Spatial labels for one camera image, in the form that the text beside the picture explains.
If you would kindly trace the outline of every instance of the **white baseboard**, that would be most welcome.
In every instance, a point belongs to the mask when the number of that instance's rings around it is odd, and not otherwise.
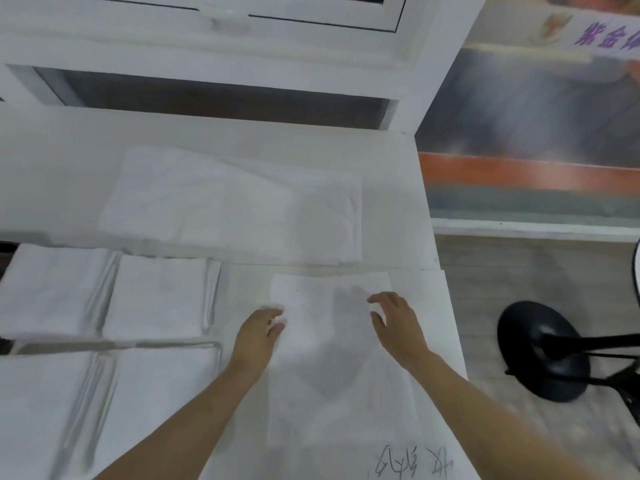
[[[442,235],[565,239],[567,241],[637,242],[640,227],[553,224],[537,222],[475,221],[431,219],[433,232]]]

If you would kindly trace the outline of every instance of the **black round base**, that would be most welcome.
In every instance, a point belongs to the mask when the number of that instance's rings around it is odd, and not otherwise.
[[[553,379],[551,374],[587,378],[589,357],[569,355],[553,360],[540,348],[543,334],[580,337],[571,323],[553,308],[534,301],[507,306],[498,322],[498,345],[511,374],[533,394],[556,403],[569,403],[587,389],[587,384]]]

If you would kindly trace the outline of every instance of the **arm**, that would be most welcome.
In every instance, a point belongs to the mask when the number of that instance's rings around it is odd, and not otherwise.
[[[282,311],[258,310],[244,322],[227,368],[96,480],[197,480],[238,404],[265,370],[284,324]]]
[[[404,298],[384,292],[379,303],[387,326],[372,312],[382,346],[420,383],[442,414],[483,480],[596,480],[567,453],[549,445],[521,418],[462,379],[430,352],[422,329]]]

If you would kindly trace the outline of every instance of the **cloth fold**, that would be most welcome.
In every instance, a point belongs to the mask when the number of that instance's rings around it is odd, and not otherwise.
[[[3,478],[58,480],[83,469],[74,464],[76,448],[88,446],[80,430],[102,414],[114,373],[114,357],[91,352],[0,358]]]
[[[362,260],[362,180],[348,173],[136,146],[101,230],[267,264]]]
[[[409,375],[380,345],[366,301],[390,289],[387,273],[274,275],[269,299],[287,329],[269,363],[269,445],[420,440]]]
[[[21,244],[0,281],[0,335],[97,334],[121,253]]]
[[[200,337],[211,326],[222,263],[123,256],[102,335],[112,340]]]
[[[118,353],[118,382],[92,452],[90,477],[151,434],[218,374],[212,346],[128,349]]]

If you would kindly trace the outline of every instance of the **forearm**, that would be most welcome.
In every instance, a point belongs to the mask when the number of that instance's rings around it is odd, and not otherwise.
[[[595,480],[570,455],[546,443],[521,418],[428,353],[412,370],[483,480]]]
[[[197,480],[253,382],[227,368],[96,480]]]

